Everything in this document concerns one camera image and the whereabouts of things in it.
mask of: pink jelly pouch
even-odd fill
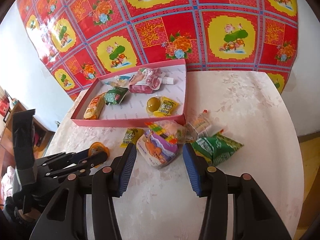
[[[150,166],[162,168],[168,165],[178,153],[177,144],[169,144],[154,132],[146,132],[137,141],[137,149]]]
[[[139,69],[130,82],[129,91],[131,93],[152,94],[153,90],[159,89],[161,85],[159,77],[164,77],[164,75],[165,73],[162,73],[158,68]]]

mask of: white spout cap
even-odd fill
[[[161,83],[162,84],[167,84],[167,85],[173,85],[174,84],[174,79],[170,78],[170,77],[163,77]]]

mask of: wooden floor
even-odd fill
[[[319,213],[320,137],[300,143],[304,173],[304,196],[301,217],[293,240],[299,240]]]

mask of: orange bread package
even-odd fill
[[[83,115],[84,119],[97,120],[99,118],[103,106],[105,105],[104,95],[105,93],[102,93],[91,100]]]

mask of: green snack package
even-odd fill
[[[243,144],[225,137],[221,133],[211,137],[199,138],[191,145],[195,151],[206,157],[206,161],[213,166],[223,163],[243,146]]]
[[[106,102],[106,105],[113,104],[118,105],[121,103],[121,101],[124,99],[124,96],[129,91],[128,88],[122,88],[122,87],[114,87],[113,89],[110,89],[107,93],[104,95],[104,101]]]

